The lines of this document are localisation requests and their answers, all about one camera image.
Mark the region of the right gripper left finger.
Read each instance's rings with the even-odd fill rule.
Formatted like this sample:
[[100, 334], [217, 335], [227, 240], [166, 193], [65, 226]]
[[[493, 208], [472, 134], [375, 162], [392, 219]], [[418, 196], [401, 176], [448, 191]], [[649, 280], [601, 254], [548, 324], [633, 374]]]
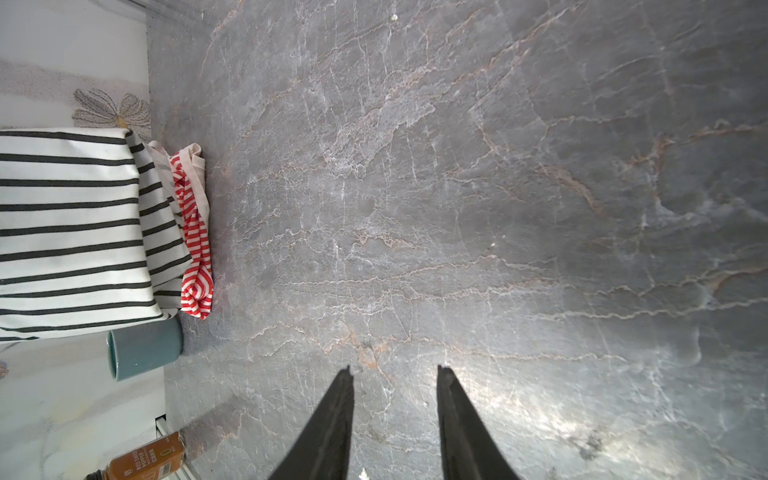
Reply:
[[349, 366], [337, 373], [269, 480], [347, 478], [353, 430], [353, 382]]

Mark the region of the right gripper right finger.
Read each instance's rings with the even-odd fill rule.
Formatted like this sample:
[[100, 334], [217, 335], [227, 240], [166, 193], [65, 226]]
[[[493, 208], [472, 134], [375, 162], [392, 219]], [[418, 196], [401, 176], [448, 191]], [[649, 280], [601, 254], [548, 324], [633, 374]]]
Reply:
[[518, 480], [451, 368], [437, 367], [436, 393], [443, 478]]

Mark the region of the black white striped tank top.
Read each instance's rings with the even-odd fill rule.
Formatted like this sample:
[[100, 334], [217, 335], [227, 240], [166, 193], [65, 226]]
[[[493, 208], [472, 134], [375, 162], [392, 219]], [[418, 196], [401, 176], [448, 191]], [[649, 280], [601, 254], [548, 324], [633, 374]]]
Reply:
[[1, 134], [1, 339], [172, 318], [191, 255], [156, 165], [125, 128]]

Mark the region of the red white striped tank top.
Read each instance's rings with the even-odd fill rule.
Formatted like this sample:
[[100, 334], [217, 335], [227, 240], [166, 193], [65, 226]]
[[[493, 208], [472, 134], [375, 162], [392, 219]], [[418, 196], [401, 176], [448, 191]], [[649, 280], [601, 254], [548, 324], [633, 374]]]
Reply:
[[214, 279], [209, 240], [210, 205], [205, 188], [202, 147], [192, 143], [170, 157], [174, 193], [191, 257], [181, 283], [181, 310], [205, 320], [212, 310]]

